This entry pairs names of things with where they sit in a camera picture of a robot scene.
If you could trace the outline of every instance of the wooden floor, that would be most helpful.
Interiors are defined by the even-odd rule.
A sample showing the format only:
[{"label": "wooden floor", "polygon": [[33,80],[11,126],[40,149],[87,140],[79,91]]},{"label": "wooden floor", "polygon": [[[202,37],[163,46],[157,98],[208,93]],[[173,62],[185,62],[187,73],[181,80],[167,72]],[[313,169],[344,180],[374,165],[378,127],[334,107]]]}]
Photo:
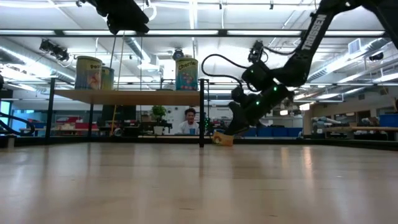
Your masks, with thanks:
[{"label": "wooden floor", "polygon": [[0,152],[0,223],[397,223],[398,152],[70,144]]}]

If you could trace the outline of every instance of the person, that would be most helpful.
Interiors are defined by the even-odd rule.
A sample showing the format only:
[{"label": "person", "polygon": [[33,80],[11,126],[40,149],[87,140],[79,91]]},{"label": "person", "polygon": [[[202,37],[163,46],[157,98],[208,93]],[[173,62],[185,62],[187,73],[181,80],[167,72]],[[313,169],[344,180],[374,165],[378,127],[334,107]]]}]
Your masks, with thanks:
[{"label": "person", "polygon": [[185,110],[185,121],[179,125],[177,134],[199,134],[199,124],[195,122],[196,113],[193,108]]}]

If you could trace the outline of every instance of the small wooden block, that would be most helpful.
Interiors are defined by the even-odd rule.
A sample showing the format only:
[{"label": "small wooden block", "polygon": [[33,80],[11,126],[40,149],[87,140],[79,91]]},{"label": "small wooden block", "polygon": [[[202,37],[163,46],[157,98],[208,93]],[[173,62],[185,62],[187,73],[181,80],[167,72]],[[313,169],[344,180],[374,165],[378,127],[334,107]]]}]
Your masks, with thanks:
[{"label": "small wooden block", "polygon": [[216,131],[212,137],[212,141],[219,146],[232,146],[234,144],[234,136],[228,136]]}]

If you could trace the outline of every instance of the ceiling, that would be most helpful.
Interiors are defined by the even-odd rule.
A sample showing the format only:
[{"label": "ceiling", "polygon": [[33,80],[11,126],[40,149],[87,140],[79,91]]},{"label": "ceiling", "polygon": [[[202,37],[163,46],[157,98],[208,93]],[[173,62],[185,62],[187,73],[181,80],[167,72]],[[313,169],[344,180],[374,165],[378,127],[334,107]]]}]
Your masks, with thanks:
[{"label": "ceiling", "polygon": [[[190,1],[197,1],[197,7],[190,7]],[[136,1],[140,6],[145,1]],[[219,8],[220,0],[152,0],[151,8],[145,8],[144,12],[152,17],[148,23],[150,29],[306,29],[310,23],[310,14],[315,10],[313,0],[274,0],[274,9],[270,10],[269,1],[260,0],[222,0],[223,8]],[[156,15],[153,15],[153,8],[156,8]],[[93,30],[107,29],[105,20],[99,16],[96,9],[89,4],[77,7],[75,1],[67,0],[0,0],[0,29],[61,29],[61,30]],[[335,17],[331,30],[384,30],[376,17],[363,8],[341,13]],[[36,54],[37,63],[56,63],[53,57],[42,55],[39,45],[42,37],[0,37],[18,46],[27,49],[30,53]],[[53,43],[68,49],[71,58],[79,55],[95,56],[107,66],[111,63],[111,52],[114,38],[100,37],[98,44],[96,38],[92,37],[48,37]],[[323,39],[317,53],[314,56],[311,73],[323,68],[331,60],[335,60],[348,51],[348,44],[356,38],[325,38]],[[264,45],[276,50],[289,52],[295,48],[298,38],[273,38],[273,37],[135,37],[135,40],[142,46],[144,52],[149,55],[156,55],[159,65],[165,65],[164,78],[174,75],[174,62],[170,59],[170,53],[176,48],[181,48],[187,55],[195,55],[201,61],[209,54],[217,53],[225,55],[232,61],[248,66],[247,60],[249,49],[256,40],[262,40]],[[341,63],[342,66],[330,70],[328,75],[314,79],[312,83],[336,83],[343,78],[369,70],[379,68],[381,63],[396,59],[396,49],[393,45],[383,45],[377,52],[385,52],[385,59],[371,62],[367,57],[356,57],[349,63]],[[158,72],[140,70],[137,66],[141,61],[136,53],[123,41],[121,37],[116,39],[112,67],[116,76],[120,75],[121,82],[159,82]],[[270,68],[282,67],[288,56],[281,56],[268,52],[267,65]],[[62,63],[64,67],[69,65],[66,73],[74,72],[76,60],[69,60]],[[211,58],[204,66],[208,73],[228,74],[240,77],[243,69],[234,67],[227,61],[220,58]],[[374,71],[372,78],[380,76]],[[12,81],[29,81],[32,77],[14,78]],[[351,82],[370,82],[369,74],[364,74]],[[230,82],[227,78],[211,78],[213,82]],[[146,89],[154,89],[158,85],[135,85],[121,88],[135,88],[143,86]],[[338,87],[313,85],[296,89],[297,94],[307,94],[305,98],[333,93],[344,93],[354,87]]]}]

